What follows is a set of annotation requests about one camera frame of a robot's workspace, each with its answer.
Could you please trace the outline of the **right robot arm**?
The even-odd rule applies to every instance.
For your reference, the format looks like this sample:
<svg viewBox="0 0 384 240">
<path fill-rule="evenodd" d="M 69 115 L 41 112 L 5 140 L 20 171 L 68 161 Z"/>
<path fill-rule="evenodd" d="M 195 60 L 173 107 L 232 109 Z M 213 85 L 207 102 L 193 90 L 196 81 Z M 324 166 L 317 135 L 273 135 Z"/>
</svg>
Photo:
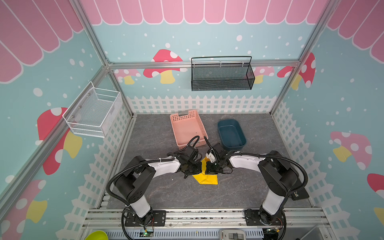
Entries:
<svg viewBox="0 0 384 240">
<path fill-rule="evenodd" d="M 206 174 L 227 174 L 227 169 L 247 169 L 262 174 L 269 190 L 260 208 L 245 210 L 248 226 L 270 226 L 275 221 L 280 221 L 283 226 L 285 221 L 284 206 L 288 198 L 294 198 L 308 183 L 309 177 L 303 166 L 297 162 L 283 157 L 277 151 L 268 154 L 251 154 L 226 151 L 220 144 L 209 146 L 206 156 L 210 159 L 207 163 Z"/>
</svg>

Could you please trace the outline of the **dark teal plastic tray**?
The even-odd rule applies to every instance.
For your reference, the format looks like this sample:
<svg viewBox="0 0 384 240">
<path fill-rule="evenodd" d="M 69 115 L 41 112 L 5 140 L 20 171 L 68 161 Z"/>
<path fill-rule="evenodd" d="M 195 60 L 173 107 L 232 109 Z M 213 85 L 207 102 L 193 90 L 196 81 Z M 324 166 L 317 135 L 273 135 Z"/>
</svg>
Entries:
<svg viewBox="0 0 384 240">
<path fill-rule="evenodd" d="M 247 144 L 244 132 L 235 119 L 219 121 L 218 131 L 222 145 L 227 151 L 239 151 Z"/>
</svg>

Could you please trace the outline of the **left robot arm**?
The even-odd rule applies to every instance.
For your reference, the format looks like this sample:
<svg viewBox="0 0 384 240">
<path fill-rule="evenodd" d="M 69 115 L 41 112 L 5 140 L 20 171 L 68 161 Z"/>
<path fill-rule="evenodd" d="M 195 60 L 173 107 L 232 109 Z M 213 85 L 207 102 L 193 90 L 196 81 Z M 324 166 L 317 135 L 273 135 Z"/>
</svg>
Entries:
<svg viewBox="0 0 384 240">
<path fill-rule="evenodd" d="M 194 136 L 185 147 L 168 153 L 166 158 L 146 160 L 142 156 L 136 156 L 108 181 L 106 192 L 125 204 L 123 226 L 127 220 L 143 228 L 155 223 L 154 210 L 145 197 L 154 178 L 179 172 L 187 178 L 202 173 L 203 156 L 196 148 L 199 140 L 199 136 Z"/>
</svg>

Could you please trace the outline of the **pink perforated plastic basket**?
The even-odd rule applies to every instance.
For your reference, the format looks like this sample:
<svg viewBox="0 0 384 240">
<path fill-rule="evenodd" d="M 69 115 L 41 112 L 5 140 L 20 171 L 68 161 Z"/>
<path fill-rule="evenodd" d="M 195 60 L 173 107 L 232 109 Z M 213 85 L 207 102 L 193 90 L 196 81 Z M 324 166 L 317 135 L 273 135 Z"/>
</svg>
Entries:
<svg viewBox="0 0 384 240">
<path fill-rule="evenodd" d="M 207 144 L 204 137 L 207 139 L 209 137 L 197 110 L 188 110 L 172 114 L 170 115 L 170 120 L 175 140 L 180 150 L 195 136 L 200 137 L 195 147 L 201 147 Z"/>
</svg>

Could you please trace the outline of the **green round object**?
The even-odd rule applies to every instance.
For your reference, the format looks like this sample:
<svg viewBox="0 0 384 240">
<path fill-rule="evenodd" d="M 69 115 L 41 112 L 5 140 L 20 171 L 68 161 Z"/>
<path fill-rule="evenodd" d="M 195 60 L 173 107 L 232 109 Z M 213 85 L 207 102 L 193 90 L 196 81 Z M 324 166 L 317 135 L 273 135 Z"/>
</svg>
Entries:
<svg viewBox="0 0 384 240">
<path fill-rule="evenodd" d="M 108 235 L 104 231 L 95 231 L 89 234 L 85 240 L 108 240 Z"/>
</svg>

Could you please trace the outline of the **yellow paper napkin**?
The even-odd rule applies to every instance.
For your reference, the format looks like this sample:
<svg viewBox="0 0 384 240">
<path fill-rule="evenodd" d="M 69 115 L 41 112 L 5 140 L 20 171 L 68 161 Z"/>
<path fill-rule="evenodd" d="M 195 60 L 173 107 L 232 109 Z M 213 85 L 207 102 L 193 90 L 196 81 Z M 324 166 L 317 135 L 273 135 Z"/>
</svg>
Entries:
<svg viewBox="0 0 384 240">
<path fill-rule="evenodd" d="M 205 171 L 207 170 L 207 163 L 209 162 L 210 160 L 208 158 L 204 158 L 201 163 L 202 172 L 200 174 L 193 175 L 193 177 L 201 185 L 218 185 L 219 183 L 217 175 L 205 174 Z"/>
</svg>

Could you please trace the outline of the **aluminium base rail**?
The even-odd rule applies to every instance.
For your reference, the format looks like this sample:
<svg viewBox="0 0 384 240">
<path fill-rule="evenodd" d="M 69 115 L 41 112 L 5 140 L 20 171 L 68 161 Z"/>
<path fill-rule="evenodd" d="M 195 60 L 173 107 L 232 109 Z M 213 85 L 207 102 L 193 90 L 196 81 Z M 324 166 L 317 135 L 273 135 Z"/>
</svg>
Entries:
<svg viewBox="0 0 384 240">
<path fill-rule="evenodd" d="M 120 209 L 91 210 L 80 229 L 79 240 L 103 231 L 110 240 L 124 240 L 124 233 L 134 240 L 218 240 L 221 230 L 244 231 L 246 239 L 265 236 L 269 226 L 247 224 L 245 209 L 166 209 L 165 216 L 146 227 L 123 227 Z M 280 228 L 285 240 L 335 240 L 336 235 L 320 208 L 285 208 L 285 216 L 271 228 Z"/>
</svg>

